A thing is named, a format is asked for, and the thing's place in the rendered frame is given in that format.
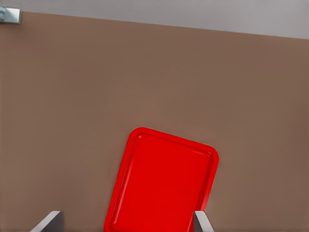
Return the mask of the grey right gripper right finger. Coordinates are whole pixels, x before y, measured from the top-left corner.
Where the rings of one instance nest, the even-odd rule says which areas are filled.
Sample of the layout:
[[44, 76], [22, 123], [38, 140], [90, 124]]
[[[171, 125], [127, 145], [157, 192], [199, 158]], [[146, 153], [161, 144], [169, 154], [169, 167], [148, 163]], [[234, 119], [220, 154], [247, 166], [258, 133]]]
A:
[[194, 232], [214, 232], [204, 211], [194, 211]]

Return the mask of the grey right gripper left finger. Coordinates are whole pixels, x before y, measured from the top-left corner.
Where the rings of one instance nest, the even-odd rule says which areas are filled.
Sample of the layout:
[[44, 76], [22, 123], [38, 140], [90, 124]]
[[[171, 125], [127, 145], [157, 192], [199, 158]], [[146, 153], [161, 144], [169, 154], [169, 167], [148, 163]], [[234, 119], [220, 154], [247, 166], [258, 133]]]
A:
[[50, 212], [30, 232], [64, 232], [64, 217], [62, 211]]

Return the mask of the red rectangular tray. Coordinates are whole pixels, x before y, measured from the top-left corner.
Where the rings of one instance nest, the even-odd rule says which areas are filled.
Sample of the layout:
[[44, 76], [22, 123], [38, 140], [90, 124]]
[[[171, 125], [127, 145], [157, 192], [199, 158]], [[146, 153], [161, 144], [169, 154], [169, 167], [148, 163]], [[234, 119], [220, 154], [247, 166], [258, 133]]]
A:
[[139, 127], [129, 137], [103, 226], [104, 232], [194, 232], [219, 163], [217, 151]]

